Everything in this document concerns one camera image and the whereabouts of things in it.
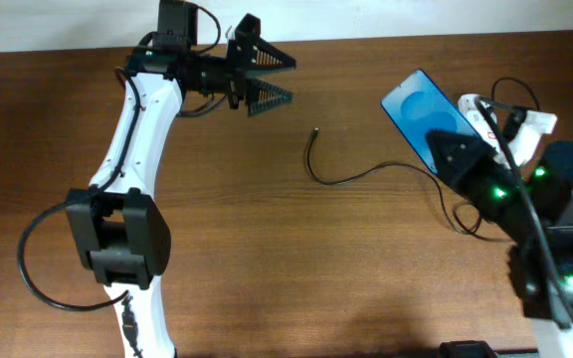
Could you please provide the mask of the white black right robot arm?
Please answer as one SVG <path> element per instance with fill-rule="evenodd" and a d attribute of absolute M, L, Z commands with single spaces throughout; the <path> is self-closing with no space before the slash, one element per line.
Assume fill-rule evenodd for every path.
<path fill-rule="evenodd" d="M 549 144 L 517 180 L 480 138 L 426 136 L 437 176 L 514 242 L 509 279 L 542 357 L 573 357 L 573 141 Z"/>

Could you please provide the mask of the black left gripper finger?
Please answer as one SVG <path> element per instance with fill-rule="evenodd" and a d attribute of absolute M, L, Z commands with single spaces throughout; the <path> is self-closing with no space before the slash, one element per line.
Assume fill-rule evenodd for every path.
<path fill-rule="evenodd" d="M 248 116 L 255 116 L 270 111 L 280 105 L 290 104 L 293 93 L 270 83 L 258 80 L 247 80 L 245 102 Z"/>
<path fill-rule="evenodd" d="M 296 69 L 296 59 L 261 37 L 261 20 L 248 13 L 235 29 L 235 66 L 245 78 Z"/>

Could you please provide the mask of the blue Samsung smartphone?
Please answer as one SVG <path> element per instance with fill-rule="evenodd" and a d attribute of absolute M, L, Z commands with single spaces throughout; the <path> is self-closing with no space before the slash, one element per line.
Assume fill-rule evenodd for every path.
<path fill-rule="evenodd" d="M 478 132 L 436 83 L 417 69 L 381 100 L 381 106 L 422 162 L 437 173 L 426 135 L 442 130 L 479 137 Z"/>

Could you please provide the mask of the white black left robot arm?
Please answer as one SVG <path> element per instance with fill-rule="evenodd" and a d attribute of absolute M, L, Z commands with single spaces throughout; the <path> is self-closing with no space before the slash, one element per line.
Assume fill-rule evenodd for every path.
<path fill-rule="evenodd" d="M 158 27 L 127 57 L 120 75 L 125 97 L 104 161 L 86 189 L 68 194 L 66 209 L 82 266 L 111 298 L 127 357 L 174 357 L 166 328 L 162 276 L 171 233 L 154 200 L 166 137 L 183 116 L 189 91 L 220 94 L 249 115 L 290 103 L 292 94 L 262 81 L 292 70 L 293 57 L 261 36 L 261 21 L 246 15 L 223 57 L 198 51 L 198 5 L 162 1 Z"/>

